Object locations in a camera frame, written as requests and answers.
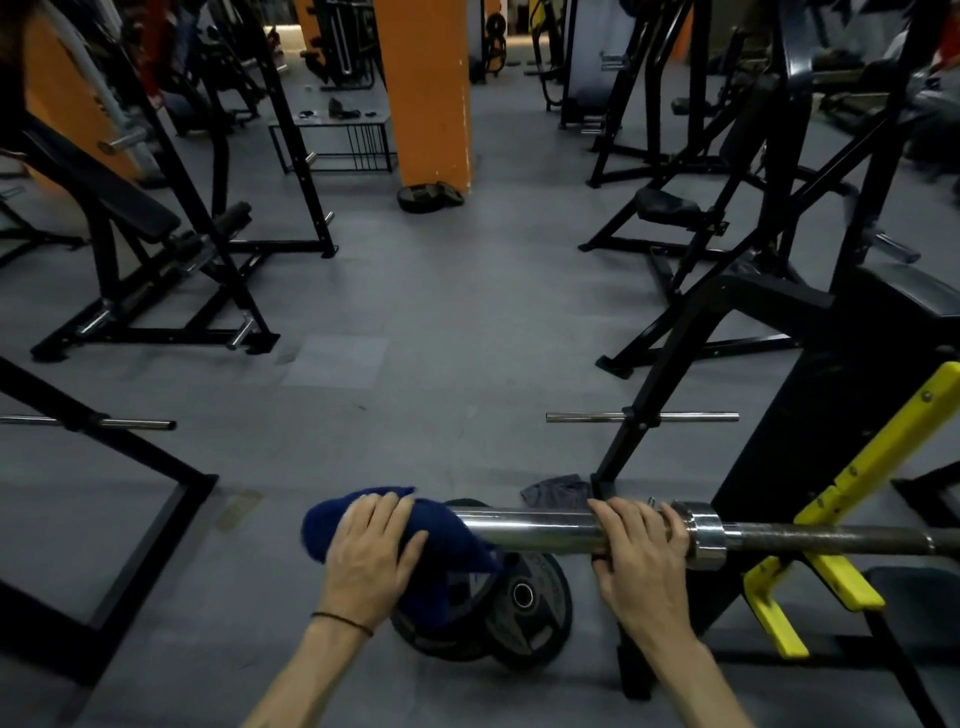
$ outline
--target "orange column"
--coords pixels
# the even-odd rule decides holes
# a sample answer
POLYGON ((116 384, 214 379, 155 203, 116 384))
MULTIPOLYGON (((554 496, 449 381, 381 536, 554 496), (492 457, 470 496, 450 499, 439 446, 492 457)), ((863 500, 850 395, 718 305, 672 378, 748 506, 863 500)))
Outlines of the orange column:
POLYGON ((465 0, 373 0, 403 184, 469 189, 465 0))

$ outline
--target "forearm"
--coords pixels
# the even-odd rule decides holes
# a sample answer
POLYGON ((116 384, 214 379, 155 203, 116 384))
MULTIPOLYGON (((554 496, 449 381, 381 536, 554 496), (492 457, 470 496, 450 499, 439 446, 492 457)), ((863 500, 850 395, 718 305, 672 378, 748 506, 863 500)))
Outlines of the forearm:
POLYGON ((366 639, 348 624, 312 621, 297 652, 242 728, 313 728, 366 639))
POLYGON ((755 728, 705 645, 693 641, 650 657, 686 728, 755 728))

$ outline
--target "black weight plate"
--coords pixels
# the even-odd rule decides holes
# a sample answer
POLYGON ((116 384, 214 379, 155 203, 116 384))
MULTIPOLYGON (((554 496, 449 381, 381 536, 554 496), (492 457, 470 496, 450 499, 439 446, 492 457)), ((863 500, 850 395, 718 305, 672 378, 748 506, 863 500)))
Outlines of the black weight plate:
POLYGON ((546 553, 508 554, 506 564, 483 623, 487 647, 507 667, 546 665, 570 636, 570 585, 560 564, 546 553))
POLYGON ((507 32, 507 20, 499 12, 487 17, 487 35, 491 37, 503 36, 507 32))
POLYGON ((396 201, 404 212, 422 215, 436 212, 446 205, 443 191, 436 184, 413 184, 396 194, 396 201))
MULTIPOLYGON (((473 498, 449 500, 445 505, 486 507, 473 498)), ((495 549, 494 558, 503 563, 503 553, 495 549)), ((500 585, 499 573, 460 573, 447 575, 448 621, 441 627, 423 627, 399 609, 390 621, 394 629, 418 652, 451 662, 479 660, 490 654, 483 638, 481 623, 500 585)))

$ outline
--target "yellow safety arm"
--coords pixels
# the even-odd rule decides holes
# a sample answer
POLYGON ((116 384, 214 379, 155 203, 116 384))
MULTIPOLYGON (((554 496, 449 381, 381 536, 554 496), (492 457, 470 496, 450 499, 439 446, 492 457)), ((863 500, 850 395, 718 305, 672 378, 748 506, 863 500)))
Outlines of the yellow safety arm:
MULTIPOLYGON (((942 364, 923 387, 900 408, 823 493, 794 519, 806 525, 834 524, 887 481, 891 473, 960 408, 960 363, 942 364)), ((883 597, 843 556, 804 555, 847 609, 882 609, 883 597)), ((764 559, 744 575, 747 603, 780 655, 802 659, 809 651, 779 604, 771 597, 789 564, 764 559)))

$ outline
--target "wrist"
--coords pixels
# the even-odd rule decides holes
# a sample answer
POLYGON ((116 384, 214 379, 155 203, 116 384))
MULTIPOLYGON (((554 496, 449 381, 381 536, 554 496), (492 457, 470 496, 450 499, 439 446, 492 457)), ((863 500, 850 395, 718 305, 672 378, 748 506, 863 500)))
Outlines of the wrist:
POLYGON ((303 633, 300 649, 352 657, 369 638, 366 632, 351 624, 327 617, 314 617, 303 633))

